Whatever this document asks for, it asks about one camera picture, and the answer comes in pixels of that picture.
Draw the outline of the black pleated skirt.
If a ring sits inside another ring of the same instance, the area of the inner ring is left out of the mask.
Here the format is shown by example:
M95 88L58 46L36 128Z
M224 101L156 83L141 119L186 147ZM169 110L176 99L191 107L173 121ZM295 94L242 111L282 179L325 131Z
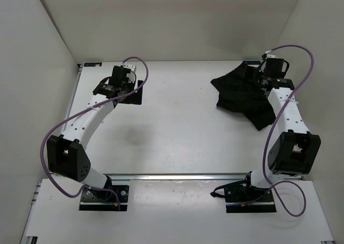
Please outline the black pleated skirt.
M219 92L217 107L242 113L260 131L274 123L275 113L261 88L254 84L250 90L239 89L241 81L239 66L226 75L211 80L211 84Z

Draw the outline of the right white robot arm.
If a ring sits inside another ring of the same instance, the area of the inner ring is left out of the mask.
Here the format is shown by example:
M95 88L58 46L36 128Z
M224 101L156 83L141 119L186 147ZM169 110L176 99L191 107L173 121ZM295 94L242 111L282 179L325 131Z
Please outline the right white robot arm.
M239 193L250 202L271 184L308 174L321 145L320 136L312 134L301 117L293 82L285 78L288 69L287 61L267 55L253 75L253 81L266 91L277 122L265 147L263 168L249 172L239 185Z

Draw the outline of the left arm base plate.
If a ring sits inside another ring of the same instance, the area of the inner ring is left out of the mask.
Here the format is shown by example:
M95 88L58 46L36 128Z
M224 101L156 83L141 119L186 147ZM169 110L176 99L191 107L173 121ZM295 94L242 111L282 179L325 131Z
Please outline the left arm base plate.
M95 191L84 189L81 193L79 210L80 211L108 211L125 212L127 211L129 185L112 185L110 187L118 196L108 191Z

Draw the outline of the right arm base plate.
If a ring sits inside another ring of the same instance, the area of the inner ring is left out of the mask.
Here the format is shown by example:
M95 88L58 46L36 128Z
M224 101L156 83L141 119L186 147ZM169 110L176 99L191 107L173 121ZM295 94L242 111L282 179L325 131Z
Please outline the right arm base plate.
M247 179L216 187L210 195L223 198L226 213L275 213L273 194L268 189L252 187Z

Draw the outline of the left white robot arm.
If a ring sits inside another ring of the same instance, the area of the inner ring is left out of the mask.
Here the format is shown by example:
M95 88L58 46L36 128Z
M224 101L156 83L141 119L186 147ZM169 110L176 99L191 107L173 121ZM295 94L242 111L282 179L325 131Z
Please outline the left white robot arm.
M46 143L49 171L94 188L101 200L111 197L112 186L107 176L92 168L86 148L96 129L119 103L142 103L143 81L137 79L136 69L130 64L114 66L112 75L94 88L87 111L73 119L60 136L51 135Z

